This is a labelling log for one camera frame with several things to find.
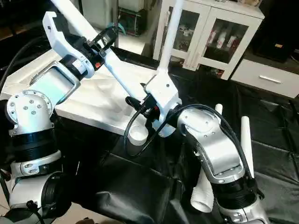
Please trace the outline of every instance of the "white cylinder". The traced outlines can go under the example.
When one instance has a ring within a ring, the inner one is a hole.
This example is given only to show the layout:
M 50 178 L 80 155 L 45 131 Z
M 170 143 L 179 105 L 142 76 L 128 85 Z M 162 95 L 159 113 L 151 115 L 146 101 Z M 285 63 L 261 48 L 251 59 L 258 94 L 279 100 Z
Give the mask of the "white cylinder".
M 177 0 L 173 8 L 158 70 L 168 70 L 171 51 L 178 31 L 184 0 Z
M 193 188 L 190 202 L 195 209 L 201 212 L 208 213 L 213 209 L 214 194 L 203 168 L 200 170 L 197 185 Z
M 148 135 L 149 131 L 144 125 L 134 125 L 129 130 L 128 139 L 134 146 L 142 146 Z
M 249 117 L 246 116 L 241 118 L 241 146 L 244 151 L 251 176 L 254 178 L 250 124 Z
M 219 113 L 222 114 L 223 106 L 222 104 L 217 104 L 215 107 L 215 110 Z M 219 121 L 219 124 L 221 124 L 221 119 L 217 116 L 217 119 Z

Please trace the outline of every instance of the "glass cabinet door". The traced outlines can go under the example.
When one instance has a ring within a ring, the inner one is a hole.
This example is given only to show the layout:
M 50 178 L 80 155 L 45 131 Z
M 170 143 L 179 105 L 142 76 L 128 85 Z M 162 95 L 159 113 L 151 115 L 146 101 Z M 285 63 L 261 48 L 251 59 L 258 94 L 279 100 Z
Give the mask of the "glass cabinet door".
M 216 68 L 228 79 L 257 31 L 261 19 L 212 8 L 197 45 L 191 67 Z
M 157 47 L 157 45 L 160 45 L 160 50 L 158 55 L 157 53 L 154 54 L 154 59 L 160 60 L 161 58 L 174 5 L 175 0 L 168 0 L 167 5 L 162 6 L 161 13 L 166 14 L 164 19 L 165 24 L 163 25 L 162 30 L 158 30 L 157 32 L 155 51 L 159 49 L 159 46 Z M 196 50 L 209 10 L 209 6 L 184 1 L 183 11 L 171 54 L 172 65 L 177 65 L 178 67 L 188 65 L 189 58 L 192 58 Z
M 216 19 L 206 43 L 203 57 L 229 63 L 248 26 Z

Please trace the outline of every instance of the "black tablecloth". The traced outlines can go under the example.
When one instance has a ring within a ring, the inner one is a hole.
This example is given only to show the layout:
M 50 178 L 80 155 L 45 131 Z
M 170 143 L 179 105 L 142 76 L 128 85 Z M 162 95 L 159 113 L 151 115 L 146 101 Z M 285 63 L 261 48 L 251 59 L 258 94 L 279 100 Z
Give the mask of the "black tablecloth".
M 116 49 L 128 62 L 156 67 L 157 62 Z M 294 100 L 216 79 L 170 69 L 183 104 L 223 104 L 223 115 L 240 134 L 241 116 L 250 118 L 255 177 L 273 223 L 299 223 L 299 115 Z M 134 160 L 126 157 L 122 137 L 68 119 L 56 118 L 59 146 L 70 173 L 80 161 L 74 201 L 126 223 L 221 223 L 214 207 L 204 214 L 190 205 L 199 175 L 185 139 L 174 133 L 156 139 Z

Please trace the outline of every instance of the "cabinet handle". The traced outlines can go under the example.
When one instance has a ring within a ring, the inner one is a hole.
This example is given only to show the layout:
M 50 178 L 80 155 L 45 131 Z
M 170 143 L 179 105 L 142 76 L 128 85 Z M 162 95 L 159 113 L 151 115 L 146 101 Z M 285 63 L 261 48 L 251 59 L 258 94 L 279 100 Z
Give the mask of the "cabinet handle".
M 270 81 L 270 82 L 274 82 L 276 84 L 281 84 L 281 82 L 279 80 L 276 80 L 276 79 L 273 79 L 273 78 L 269 78 L 269 77 L 266 77 L 266 76 L 259 76 L 259 78 L 267 80 L 267 81 Z

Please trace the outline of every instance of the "white tube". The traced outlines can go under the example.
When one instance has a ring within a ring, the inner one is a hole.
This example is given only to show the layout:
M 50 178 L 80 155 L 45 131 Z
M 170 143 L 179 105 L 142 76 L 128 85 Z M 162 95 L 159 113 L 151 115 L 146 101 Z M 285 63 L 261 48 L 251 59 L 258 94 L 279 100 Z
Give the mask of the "white tube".
M 197 185 L 193 188 L 191 205 L 201 212 L 211 212 L 213 209 L 214 195 L 212 186 L 206 177 L 203 168 L 200 170 Z
M 173 8 L 171 20 L 169 23 L 166 39 L 164 42 L 164 48 L 160 60 L 160 64 L 158 70 L 167 71 L 166 73 L 162 72 L 163 74 L 168 73 L 168 64 L 170 61 L 171 51 L 173 48 L 174 40 L 176 38 L 179 20 L 181 18 L 182 10 L 183 10 L 183 3 L 184 0 L 177 0 L 176 4 Z
M 241 146 L 244 151 L 251 176 L 254 178 L 250 124 L 249 117 L 246 116 L 241 118 Z
M 69 0 L 51 0 L 80 36 L 92 41 L 97 32 Z
M 222 114 L 223 106 L 222 104 L 217 104 L 215 107 L 215 110 L 219 113 Z M 221 124 L 221 119 L 217 116 L 217 119 L 219 121 L 219 124 Z

